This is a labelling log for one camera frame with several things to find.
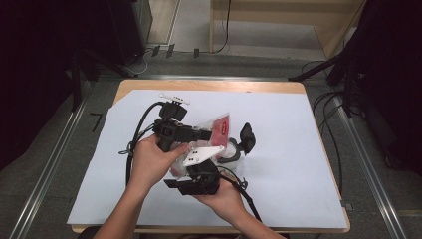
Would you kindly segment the dark curtain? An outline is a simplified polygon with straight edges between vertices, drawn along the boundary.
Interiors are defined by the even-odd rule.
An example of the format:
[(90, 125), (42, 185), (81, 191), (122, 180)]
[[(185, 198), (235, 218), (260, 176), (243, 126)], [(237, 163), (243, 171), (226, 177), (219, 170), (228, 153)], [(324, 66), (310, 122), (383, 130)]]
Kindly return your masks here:
[(366, 0), (354, 37), (365, 119), (388, 163), (422, 176), (422, 0)]
[(0, 170), (29, 148), (72, 91), (50, 0), (0, 0)]

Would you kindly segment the red white spout pouch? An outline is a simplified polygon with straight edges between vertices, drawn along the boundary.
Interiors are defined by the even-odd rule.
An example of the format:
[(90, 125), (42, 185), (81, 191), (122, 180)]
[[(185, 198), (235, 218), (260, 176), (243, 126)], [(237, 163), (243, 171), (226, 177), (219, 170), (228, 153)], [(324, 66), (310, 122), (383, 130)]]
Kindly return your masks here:
[(170, 166), (169, 172), (177, 179), (188, 176), (189, 169), (207, 159), (217, 164), (229, 154), (229, 114), (223, 114), (202, 122), (196, 125), (194, 129), (206, 134), (206, 136), (204, 139), (190, 140), (188, 150)]

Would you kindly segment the clear jar with black lid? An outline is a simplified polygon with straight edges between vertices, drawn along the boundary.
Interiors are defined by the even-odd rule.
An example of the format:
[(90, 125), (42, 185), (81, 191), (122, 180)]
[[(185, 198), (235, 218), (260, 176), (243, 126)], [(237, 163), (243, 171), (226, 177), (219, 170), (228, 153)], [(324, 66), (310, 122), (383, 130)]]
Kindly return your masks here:
[(251, 125), (246, 122), (240, 131), (240, 141), (230, 137), (227, 143), (226, 152), (217, 160), (218, 165), (234, 169), (241, 157), (241, 153), (247, 155), (255, 146), (256, 138)]

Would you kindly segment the black cabinet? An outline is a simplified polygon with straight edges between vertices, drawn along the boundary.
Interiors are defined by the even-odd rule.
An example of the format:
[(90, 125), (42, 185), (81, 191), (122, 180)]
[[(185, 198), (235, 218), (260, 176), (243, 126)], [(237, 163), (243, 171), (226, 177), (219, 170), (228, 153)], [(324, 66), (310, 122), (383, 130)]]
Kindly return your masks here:
[(80, 0), (91, 50), (120, 65), (146, 51), (153, 17), (149, 0)]

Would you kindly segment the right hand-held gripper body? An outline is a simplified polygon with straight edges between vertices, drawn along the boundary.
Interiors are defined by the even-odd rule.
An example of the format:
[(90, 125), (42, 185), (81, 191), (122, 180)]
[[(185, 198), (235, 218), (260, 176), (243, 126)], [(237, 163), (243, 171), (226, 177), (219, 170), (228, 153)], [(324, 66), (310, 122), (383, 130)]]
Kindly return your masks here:
[(225, 147), (193, 147), (182, 165), (190, 180), (181, 181), (178, 190), (182, 195), (213, 195), (219, 188), (219, 171), (212, 158), (224, 151)]

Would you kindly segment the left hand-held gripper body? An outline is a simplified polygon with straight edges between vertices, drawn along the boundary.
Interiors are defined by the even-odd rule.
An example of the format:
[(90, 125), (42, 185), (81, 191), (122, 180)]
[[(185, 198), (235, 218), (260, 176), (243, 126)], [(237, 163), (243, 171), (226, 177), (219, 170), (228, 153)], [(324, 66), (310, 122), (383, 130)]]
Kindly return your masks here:
[(178, 124), (187, 114), (187, 109), (182, 104), (189, 105), (190, 102), (165, 93), (160, 93), (159, 96), (166, 99), (166, 102), (159, 102), (161, 110), (159, 119), (154, 122), (153, 131), (160, 137), (158, 147), (162, 151), (168, 152), (176, 141)]

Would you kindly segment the black metal stand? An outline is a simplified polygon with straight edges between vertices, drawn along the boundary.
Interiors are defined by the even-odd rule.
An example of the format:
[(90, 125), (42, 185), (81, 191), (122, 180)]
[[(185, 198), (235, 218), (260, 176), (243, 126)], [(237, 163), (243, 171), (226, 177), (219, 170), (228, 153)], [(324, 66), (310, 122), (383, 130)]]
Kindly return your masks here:
[(73, 112), (82, 104), (83, 100), (83, 84), (81, 74), (84, 74), (88, 82), (96, 82), (100, 78), (101, 74), (97, 64), (105, 66), (109, 70), (114, 71), (122, 77), (136, 77), (135, 73), (131, 73), (129, 70), (125, 70), (123, 67), (112, 63), (111, 61), (102, 57), (100, 54), (96, 53), (94, 50), (86, 48), (76, 49), (71, 58)]
[(354, 81), (358, 79), (358, 56), (363, 49), (364, 41), (365, 36), (355, 32), (340, 53), (298, 76), (288, 78), (288, 81), (301, 83), (311, 76), (331, 67), (331, 71), (326, 77), (326, 82), (330, 86), (337, 86), (341, 79), (345, 79), (342, 107), (346, 115), (350, 118), (352, 88)]

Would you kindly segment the light wooden furniture frame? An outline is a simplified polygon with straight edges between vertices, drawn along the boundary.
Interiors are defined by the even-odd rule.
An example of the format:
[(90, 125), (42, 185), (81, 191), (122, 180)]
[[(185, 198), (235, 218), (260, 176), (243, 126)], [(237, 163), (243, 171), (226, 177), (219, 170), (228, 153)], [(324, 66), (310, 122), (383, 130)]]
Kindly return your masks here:
[(334, 56), (349, 30), (358, 24), (366, 0), (210, 0), (209, 47), (214, 22), (280, 23), (313, 26), (327, 58)]

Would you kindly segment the metal floor rail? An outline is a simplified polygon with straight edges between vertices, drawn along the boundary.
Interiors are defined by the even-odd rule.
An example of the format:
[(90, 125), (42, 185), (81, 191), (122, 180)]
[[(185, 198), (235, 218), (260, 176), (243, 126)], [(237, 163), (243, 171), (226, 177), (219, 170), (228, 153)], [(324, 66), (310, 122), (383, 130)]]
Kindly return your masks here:
[(358, 133), (357, 125), (333, 99), (334, 119), (330, 136), (339, 157), (337, 177), (343, 200), (353, 205), (350, 216), (353, 234), (359, 238), (407, 239), (392, 200), (376, 171), (372, 157)]
[(42, 201), (47, 193), (47, 190), (51, 184), (51, 181), (58, 169), (63, 153), (69, 144), (70, 138), (75, 131), (75, 128), (83, 114), (86, 107), (86, 99), (82, 99), (82, 102), (76, 107), (76, 109), (69, 116), (64, 129), (62, 130), (55, 146), (46, 162), (46, 165), (39, 176), (37, 183), (35, 184), (28, 200), (19, 218), (12, 230), (9, 239), (25, 239), (27, 233), (32, 225), (35, 216), (42, 204)]
[(237, 82), (288, 82), (288, 78), (233, 77), (233, 76), (179, 76), (179, 75), (139, 75), (141, 80), (194, 80), (194, 81), (237, 81)]

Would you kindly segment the person's right hand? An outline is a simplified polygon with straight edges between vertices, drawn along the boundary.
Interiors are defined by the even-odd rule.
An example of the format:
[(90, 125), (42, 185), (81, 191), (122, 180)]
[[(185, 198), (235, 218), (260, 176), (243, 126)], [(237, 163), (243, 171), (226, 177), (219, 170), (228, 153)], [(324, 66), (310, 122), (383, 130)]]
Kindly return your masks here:
[(194, 198), (233, 226), (249, 215), (240, 193), (231, 182), (225, 179), (220, 180), (219, 189), (214, 195), (194, 195)]

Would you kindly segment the person's left hand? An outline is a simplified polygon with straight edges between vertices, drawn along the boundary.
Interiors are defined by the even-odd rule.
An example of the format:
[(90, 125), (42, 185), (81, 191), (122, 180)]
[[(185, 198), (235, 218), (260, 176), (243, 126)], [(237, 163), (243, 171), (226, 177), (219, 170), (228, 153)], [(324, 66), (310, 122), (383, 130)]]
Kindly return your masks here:
[(189, 147), (187, 143), (181, 143), (172, 150), (163, 152), (158, 147), (159, 142), (160, 138), (152, 134), (136, 145), (131, 177), (126, 188), (133, 197), (144, 198), (164, 177), (172, 163)]

